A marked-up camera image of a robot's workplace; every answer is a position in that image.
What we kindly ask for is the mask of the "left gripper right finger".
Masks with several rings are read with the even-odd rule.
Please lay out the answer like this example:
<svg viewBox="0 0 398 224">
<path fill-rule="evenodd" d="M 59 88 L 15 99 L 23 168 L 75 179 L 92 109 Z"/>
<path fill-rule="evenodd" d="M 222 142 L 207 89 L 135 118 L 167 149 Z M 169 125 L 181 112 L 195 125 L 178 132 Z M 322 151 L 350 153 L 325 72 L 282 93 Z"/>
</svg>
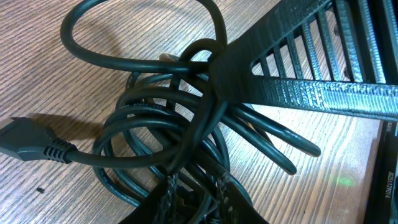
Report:
<svg viewBox="0 0 398 224">
<path fill-rule="evenodd" d="M 220 223 L 268 224 L 246 200 L 230 175 L 224 173 L 218 178 L 217 185 Z"/>
</svg>

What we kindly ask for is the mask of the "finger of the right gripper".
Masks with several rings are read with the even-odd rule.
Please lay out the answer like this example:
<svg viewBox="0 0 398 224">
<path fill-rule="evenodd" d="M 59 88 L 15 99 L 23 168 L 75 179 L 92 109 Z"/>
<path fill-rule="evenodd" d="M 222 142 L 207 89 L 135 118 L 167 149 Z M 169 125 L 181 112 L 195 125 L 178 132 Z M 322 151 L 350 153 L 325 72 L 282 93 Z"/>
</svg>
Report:
<svg viewBox="0 0 398 224">
<path fill-rule="evenodd" d="M 397 2 L 281 1 L 210 64 L 229 103 L 397 119 Z"/>
</svg>

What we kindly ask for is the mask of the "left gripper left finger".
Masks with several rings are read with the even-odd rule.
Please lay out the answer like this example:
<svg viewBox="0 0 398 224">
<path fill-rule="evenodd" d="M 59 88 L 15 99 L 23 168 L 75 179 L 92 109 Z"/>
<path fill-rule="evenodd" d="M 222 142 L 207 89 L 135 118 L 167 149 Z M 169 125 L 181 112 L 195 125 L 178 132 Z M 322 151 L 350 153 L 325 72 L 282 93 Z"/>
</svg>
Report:
<svg viewBox="0 0 398 224">
<path fill-rule="evenodd" d="M 177 209 L 178 175 L 168 175 L 146 199 L 119 224 L 171 224 Z"/>
</svg>

